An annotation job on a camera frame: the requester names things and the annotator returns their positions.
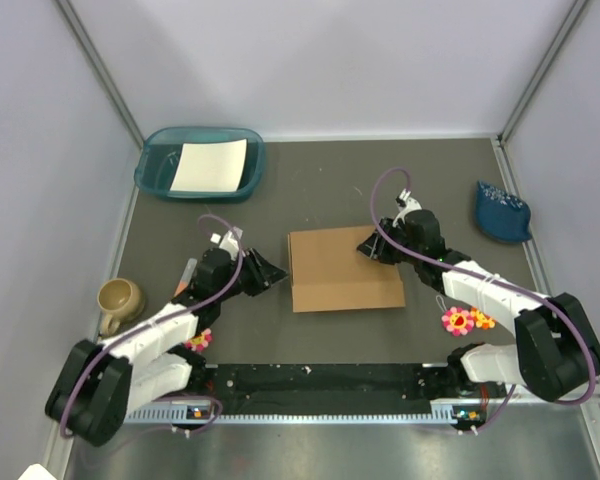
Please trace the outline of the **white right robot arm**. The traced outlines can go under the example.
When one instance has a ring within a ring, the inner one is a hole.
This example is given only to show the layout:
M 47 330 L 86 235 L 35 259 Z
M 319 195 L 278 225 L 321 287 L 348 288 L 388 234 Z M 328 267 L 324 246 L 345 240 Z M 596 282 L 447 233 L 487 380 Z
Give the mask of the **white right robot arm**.
M 447 247 L 435 215 L 410 192 L 402 191 L 396 203 L 398 215 L 382 218 L 358 252 L 386 265 L 411 264 L 423 284 L 493 318 L 514 338 L 510 345 L 456 350 L 446 372 L 454 393 L 467 396 L 484 382 L 504 382 L 560 403 L 566 394 L 595 382 L 600 342 L 576 297 L 530 292 L 488 272 Z

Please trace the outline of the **brown cardboard box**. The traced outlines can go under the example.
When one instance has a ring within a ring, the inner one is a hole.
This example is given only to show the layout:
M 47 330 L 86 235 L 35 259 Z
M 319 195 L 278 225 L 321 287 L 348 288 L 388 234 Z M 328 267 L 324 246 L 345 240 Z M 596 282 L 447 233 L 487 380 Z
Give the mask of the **brown cardboard box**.
M 288 234 L 292 310 L 315 313 L 406 306 L 398 268 L 357 250 L 371 225 Z

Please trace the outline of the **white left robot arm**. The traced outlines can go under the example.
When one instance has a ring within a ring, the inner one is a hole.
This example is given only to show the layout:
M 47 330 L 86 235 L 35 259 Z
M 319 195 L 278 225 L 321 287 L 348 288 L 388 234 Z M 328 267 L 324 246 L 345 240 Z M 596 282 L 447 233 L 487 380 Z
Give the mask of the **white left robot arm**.
M 241 235 L 230 229 L 214 236 L 187 286 L 149 319 L 72 347 L 44 407 L 62 435 L 99 447 L 136 410 L 173 392 L 192 397 L 204 390 L 206 362 L 186 342 L 219 318 L 224 301 L 258 296 L 288 277 L 256 249 L 242 248 Z

